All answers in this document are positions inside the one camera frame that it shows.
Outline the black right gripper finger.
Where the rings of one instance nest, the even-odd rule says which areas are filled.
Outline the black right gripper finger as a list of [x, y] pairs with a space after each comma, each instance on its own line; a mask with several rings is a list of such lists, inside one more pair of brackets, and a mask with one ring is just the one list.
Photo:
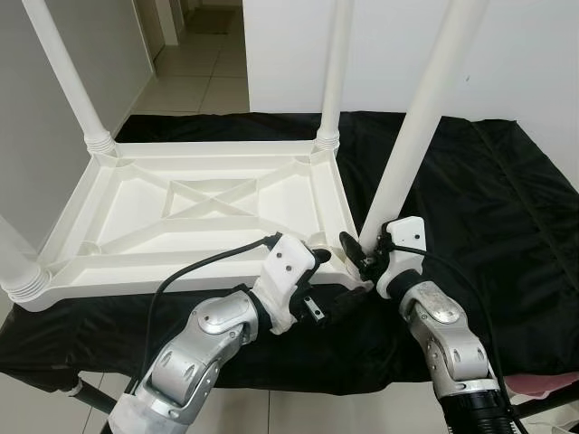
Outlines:
[[359, 240], [355, 236], [348, 234], [346, 231], [339, 233], [339, 243], [345, 252], [345, 256], [351, 261], [357, 269], [365, 269], [365, 252], [361, 247]]

